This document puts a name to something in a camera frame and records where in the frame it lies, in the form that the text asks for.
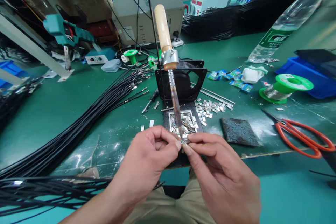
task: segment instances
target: khaki pants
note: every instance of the khaki pants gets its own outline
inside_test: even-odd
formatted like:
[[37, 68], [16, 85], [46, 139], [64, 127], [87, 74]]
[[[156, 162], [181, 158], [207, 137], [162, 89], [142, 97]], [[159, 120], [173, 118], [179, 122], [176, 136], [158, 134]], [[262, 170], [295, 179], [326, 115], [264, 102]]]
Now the khaki pants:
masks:
[[137, 206], [125, 220], [124, 224], [150, 223], [152, 219], [159, 219], [156, 223], [169, 223], [164, 219], [174, 220], [175, 223], [215, 224], [207, 210], [194, 170], [189, 170], [189, 181], [181, 197], [173, 199], [167, 195], [162, 187], [151, 192], [146, 201]]

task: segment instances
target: blue floor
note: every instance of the blue floor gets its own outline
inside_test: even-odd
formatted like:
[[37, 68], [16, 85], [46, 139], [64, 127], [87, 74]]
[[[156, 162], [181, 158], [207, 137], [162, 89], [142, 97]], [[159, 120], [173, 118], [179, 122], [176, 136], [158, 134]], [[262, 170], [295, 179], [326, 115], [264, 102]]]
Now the blue floor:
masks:
[[[293, 152], [279, 157], [265, 156], [244, 161], [261, 180], [263, 206], [260, 223], [335, 223], [336, 190], [326, 184], [332, 178], [308, 171], [334, 175], [324, 159], [310, 159]], [[186, 185], [188, 170], [166, 170], [160, 180], [165, 181], [166, 185]], [[3, 217], [0, 223], [12, 223], [43, 210]], [[52, 209], [22, 223], [58, 223], [71, 212], [68, 209]]]

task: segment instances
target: blue crate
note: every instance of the blue crate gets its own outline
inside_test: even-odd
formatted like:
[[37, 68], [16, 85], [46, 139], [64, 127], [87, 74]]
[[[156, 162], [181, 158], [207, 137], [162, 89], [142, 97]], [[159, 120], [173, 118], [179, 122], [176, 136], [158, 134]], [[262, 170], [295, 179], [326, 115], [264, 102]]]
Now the blue crate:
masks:
[[277, 71], [277, 74], [294, 74], [310, 80], [314, 84], [308, 94], [317, 98], [324, 99], [336, 95], [336, 80], [312, 69], [313, 66], [300, 57], [289, 58], [288, 61]]
[[[21, 68], [14, 65], [13, 61], [0, 62], [0, 68], [5, 70], [6, 72], [8, 72], [10, 74], [15, 75], [15, 76], [17, 76], [19, 73], [21, 73], [23, 71]], [[0, 87], [5, 85], [6, 83], [7, 83], [6, 81], [0, 79]]]

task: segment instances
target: dark sponge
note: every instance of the dark sponge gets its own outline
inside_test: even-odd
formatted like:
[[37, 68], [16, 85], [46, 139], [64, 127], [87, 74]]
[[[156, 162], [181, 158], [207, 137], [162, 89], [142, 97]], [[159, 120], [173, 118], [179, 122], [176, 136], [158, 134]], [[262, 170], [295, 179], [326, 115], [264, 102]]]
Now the dark sponge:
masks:
[[223, 117], [221, 121], [227, 142], [248, 146], [260, 146], [258, 137], [253, 132], [248, 121], [225, 117]]

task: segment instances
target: plastic water bottle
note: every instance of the plastic water bottle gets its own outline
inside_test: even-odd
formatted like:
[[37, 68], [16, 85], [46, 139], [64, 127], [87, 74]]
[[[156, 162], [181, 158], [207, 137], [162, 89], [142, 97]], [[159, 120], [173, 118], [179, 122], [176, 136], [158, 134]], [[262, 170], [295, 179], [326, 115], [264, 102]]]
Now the plastic water bottle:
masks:
[[291, 34], [314, 13], [322, 0], [296, 0], [278, 18], [249, 56], [253, 63], [263, 63], [270, 58]]

